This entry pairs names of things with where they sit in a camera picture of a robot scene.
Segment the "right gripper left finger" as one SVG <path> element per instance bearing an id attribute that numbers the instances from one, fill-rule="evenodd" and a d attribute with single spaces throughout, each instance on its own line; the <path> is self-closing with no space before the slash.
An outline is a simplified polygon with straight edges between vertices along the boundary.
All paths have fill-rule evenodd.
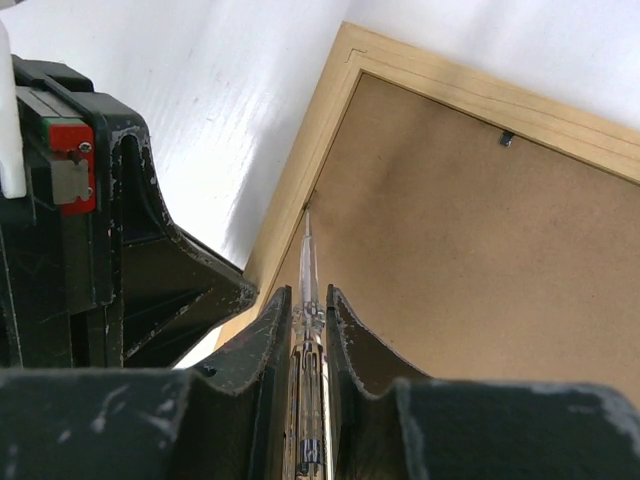
<path id="1" fill-rule="evenodd" d="M 5 479 L 277 479 L 292 294 L 188 369 L 5 369 Z"/>

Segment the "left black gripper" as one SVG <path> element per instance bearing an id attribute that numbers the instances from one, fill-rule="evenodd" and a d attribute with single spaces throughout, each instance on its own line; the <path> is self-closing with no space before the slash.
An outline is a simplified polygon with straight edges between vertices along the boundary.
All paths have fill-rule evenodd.
<path id="1" fill-rule="evenodd" d="M 1 202 L 1 364 L 164 368 L 251 307 L 179 227 L 142 117 L 61 64 L 11 59 L 27 194 Z"/>

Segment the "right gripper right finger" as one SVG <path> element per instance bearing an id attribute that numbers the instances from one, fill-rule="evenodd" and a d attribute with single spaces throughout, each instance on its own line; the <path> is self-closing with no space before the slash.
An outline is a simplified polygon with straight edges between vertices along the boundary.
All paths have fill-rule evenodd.
<path id="1" fill-rule="evenodd" d="M 339 479 L 635 479 L 639 413 L 596 384 L 444 380 L 327 290 Z"/>

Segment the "small metal tool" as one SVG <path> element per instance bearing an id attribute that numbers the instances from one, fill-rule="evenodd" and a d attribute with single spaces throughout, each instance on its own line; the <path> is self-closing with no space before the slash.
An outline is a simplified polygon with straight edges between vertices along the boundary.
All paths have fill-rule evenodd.
<path id="1" fill-rule="evenodd" d="M 332 479 L 329 371 L 322 341 L 326 313 L 318 293 L 317 255 L 309 210 L 304 214 L 299 294 L 292 318 L 282 477 Z"/>

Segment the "light wooden picture frame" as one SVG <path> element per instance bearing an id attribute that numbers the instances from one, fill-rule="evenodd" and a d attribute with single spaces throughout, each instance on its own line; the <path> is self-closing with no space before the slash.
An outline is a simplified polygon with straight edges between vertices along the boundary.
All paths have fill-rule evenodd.
<path id="1" fill-rule="evenodd" d="M 440 378 L 639 397 L 639 132 L 340 27 L 245 269 L 319 283 Z"/>

